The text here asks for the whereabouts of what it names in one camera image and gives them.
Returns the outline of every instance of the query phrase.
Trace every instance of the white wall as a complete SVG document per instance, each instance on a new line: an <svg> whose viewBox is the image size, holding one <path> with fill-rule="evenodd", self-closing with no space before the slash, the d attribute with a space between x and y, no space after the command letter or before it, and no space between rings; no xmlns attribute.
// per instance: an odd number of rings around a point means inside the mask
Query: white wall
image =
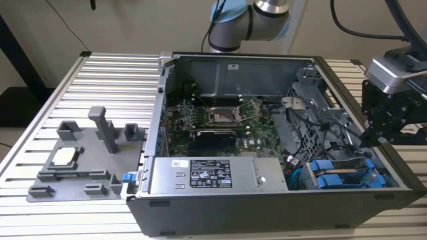
<svg viewBox="0 0 427 240"><path fill-rule="evenodd" d="M215 0L97 0L96 11L91 10L88 0L49 2L91 51L157 54L200 50ZM420 30L427 24L427 1L399 2ZM0 0L0 14L44 82L55 87L84 47L44 0ZM342 24L355 31L402 34L384 0L336 0L336 14ZM327 59L360 59L367 65L372 56L403 45L399 41L364 39L342 32L332 22L330 0L307 0L288 53ZM242 52L280 54L280 47L280 41L250 41L243 42ZM3 53L0 72L4 76L0 91L11 86L24 86Z"/></svg>
<svg viewBox="0 0 427 240"><path fill-rule="evenodd" d="M88 0L49 2L91 51L159 54L200 51L215 1L97 0L95 11ZM0 14L44 82L56 86L84 47L44 0L0 0ZM276 54L280 44L246 42L242 52Z"/></svg>
<svg viewBox="0 0 427 240"><path fill-rule="evenodd" d="M420 33L427 24L427 1L399 0L399 3ZM335 11L342 25L354 31L402 35L384 0L336 0ZM368 39L344 33L334 24L330 0L307 0L290 54L359 59L367 66L374 56L382 56L387 50L406 45L399 40Z"/></svg>

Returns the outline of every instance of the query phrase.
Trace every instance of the cable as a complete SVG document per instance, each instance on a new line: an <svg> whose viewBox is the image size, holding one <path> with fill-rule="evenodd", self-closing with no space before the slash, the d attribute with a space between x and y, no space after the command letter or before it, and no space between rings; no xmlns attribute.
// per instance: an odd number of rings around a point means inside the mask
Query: cable
<svg viewBox="0 0 427 240"><path fill-rule="evenodd" d="M0 142L0 145L5 146L5 147L8 147L8 148L12 148L11 145L8 145L8 144L5 144L5 143L3 143L3 142Z"/></svg>
<svg viewBox="0 0 427 240"><path fill-rule="evenodd" d="M214 12L214 16L212 16L212 21L211 21L211 24L208 26L207 32L206 32L203 40L202 40L202 45L200 45L200 52L202 53L203 53L203 45L206 44L207 37L211 35L211 31L212 31L212 29L215 27L215 22L219 19L220 14L223 12L223 7L226 5L226 2L227 2L227 0L224 0L222 2L222 4L220 4L220 0L216 0L216 6L215 6L215 12Z"/></svg>
<svg viewBox="0 0 427 240"><path fill-rule="evenodd" d="M303 117L296 113L296 111L295 111L292 108L288 107L288 108L286 109L286 111L288 111L288 110L294 113L295 117L296 117L299 120L302 120L306 124L308 124L310 126L322 127L322 124L315 123L315 122L310 121L308 119L303 118Z"/></svg>
<svg viewBox="0 0 427 240"><path fill-rule="evenodd" d="M332 161L336 161L336 158L331 155L331 153L326 150L326 140L327 140L327 134L328 132L326 131L323 133L323 140L322 140L322 144L320 144L320 155L324 153Z"/></svg>
<svg viewBox="0 0 427 240"><path fill-rule="evenodd" d="M65 25L65 27L67 27L67 29L69 30L69 32L72 33L72 35L77 38L77 40L80 41L80 43L81 43L81 45L84 46L85 50L89 51L88 46L87 46L85 43L81 41L80 37L76 35L76 33L73 32L73 30L68 27L68 24L67 24L64 18L61 17L59 11L56 11L55 7L52 6L52 4L49 3L48 0L44 0L44 1L47 2L47 4L48 4L48 5L51 6L51 8L53 9L56 15L59 16L61 22L64 23L64 25Z"/></svg>
<svg viewBox="0 0 427 240"><path fill-rule="evenodd" d="M335 23L335 25L338 26L338 28L343 32L346 32L346 33L348 33L348 34L351 34L354 36L358 36L358 37L362 37L362 38L368 38L368 39L388 39L388 40L402 40L402 41L407 40L407 38L404 36L366 34L366 33L360 33L360 32L356 32L356 31L352 31L352 30L347 29L340 24L339 18L336 17L335 0L330 0L330 7L331 7L331 14L332 14L334 23Z"/></svg>
<svg viewBox="0 0 427 240"><path fill-rule="evenodd" d="M420 51L423 60L427 60L427 43L415 31L398 0L386 0L386 4L406 39L411 42L411 45L414 45L415 50Z"/></svg>

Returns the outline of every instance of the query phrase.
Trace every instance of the aluminum extrusion table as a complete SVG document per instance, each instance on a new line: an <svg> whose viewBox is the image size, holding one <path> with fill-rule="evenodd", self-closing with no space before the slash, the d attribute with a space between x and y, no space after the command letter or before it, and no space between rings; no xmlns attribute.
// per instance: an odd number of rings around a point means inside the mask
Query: aluminum extrusion table
<svg viewBox="0 0 427 240"><path fill-rule="evenodd" d="M28 203L25 196L53 148L56 127L73 120L95 127L91 106L105 106L113 125L137 123L149 130L157 92L159 56L92 53L81 56L40 113L0 163L0 237L49 239L148 239L121 200ZM358 102L364 67L350 60L327 60ZM427 186L427 146L395 146ZM402 210L388 210L356 229L192 236L194 239L427 239L427 197Z"/></svg>

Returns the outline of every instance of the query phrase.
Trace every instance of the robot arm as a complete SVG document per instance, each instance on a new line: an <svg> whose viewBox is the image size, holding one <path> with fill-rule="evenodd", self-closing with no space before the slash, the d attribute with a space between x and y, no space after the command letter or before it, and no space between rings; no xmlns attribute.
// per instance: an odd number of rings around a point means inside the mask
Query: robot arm
<svg viewBox="0 0 427 240"><path fill-rule="evenodd" d="M250 6L246 0L222 0L218 5L211 10L211 52L239 52L242 41L270 41L287 31L288 0L255 0Z"/></svg>
<svg viewBox="0 0 427 240"><path fill-rule="evenodd" d="M427 145L427 127L403 133L408 124L427 123L427 44L414 30L396 0L386 0L391 15L410 46L375 57L362 87L362 112L367 129L360 147L383 142Z"/></svg>

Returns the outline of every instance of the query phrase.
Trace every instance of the black power cable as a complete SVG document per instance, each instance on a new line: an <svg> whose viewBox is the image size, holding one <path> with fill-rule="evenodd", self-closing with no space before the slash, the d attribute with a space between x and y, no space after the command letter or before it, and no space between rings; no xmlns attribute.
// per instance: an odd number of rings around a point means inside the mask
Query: black power cable
<svg viewBox="0 0 427 240"><path fill-rule="evenodd" d="M208 29L207 29L207 32L204 34L204 37L203 37L203 40L202 40L202 46L200 46L200 52L203 53L203 45L206 44L206 40L207 40L207 37L211 35L211 31L215 27L215 22L216 20L219 19L220 17L220 14L222 14L222 11L223 11L223 7L226 5L226 2L227 0L224 0L220 4L220 0L216 0L216 6L215 6L215 12L214 12L214 16L212 16L212 22L208 26Z"/></svg>
<svg viewBox="0 0 427 240"><path fill-rule="evenodd" d="M0 145L5 146L5 147L8 147L8 148L12 148L11 145L8 145L8 144L5 144L5 143L3 143L3 142L0 142Z"/></svg>
<svg viewBox="0 0 427 240"><path fill-rule="evenodd" d="M77 38L77 40L80 41L80 43L81 43L81 45L84 46L85 50L87 50L87 51L89 51L88 46L87 46L87 45L85 45L85 43L81 41L80 37L76 35L76 33L73 32L73 30L69 28L69 26L68 26L68 24L67 24L67 22L65 22L64 18L61 17L61 15L60 15L59 11L56 11L55 7L52 6L52 4L49 3L49 1L48 1L48 0L44 0L44 1L47 2L47 4L48 4L48 5L51 6L51 8L53 9L53 11L55 11L56 15L59 16L59 18L60 18L61 22L63 22L63 23L64 23L64 25L65 25L65 28L69 30L69 32L72 33L72 35Z"/></svg>
<svg viewBox="0 0 427 240"><path fill-rule="evenodd" d="M358 37L362 38L368 38L368 39L388 39L388 40L402 40L402 41L407 41L407 38L404 36L394 36L394 35L376 35L376 34L366 34L366 33L360 33L356 31L352 31L350 29L347 29L339 21L339 18L336 17L336 12L335 12L335 0L330 0L330 7L331 7L331 14L332 14L332 20L335 25L338 26L338 28Z"/></svg>
<svg viewBox="0 0 427 240"><path fill-rule="evenodd" d="M398 0L386 0L386 4L391 13L391 16L398 24L404 37L411 42L412 50L422 54L422 61L427 60L427 43L415 31L408 18L402 10Z"/></svg>

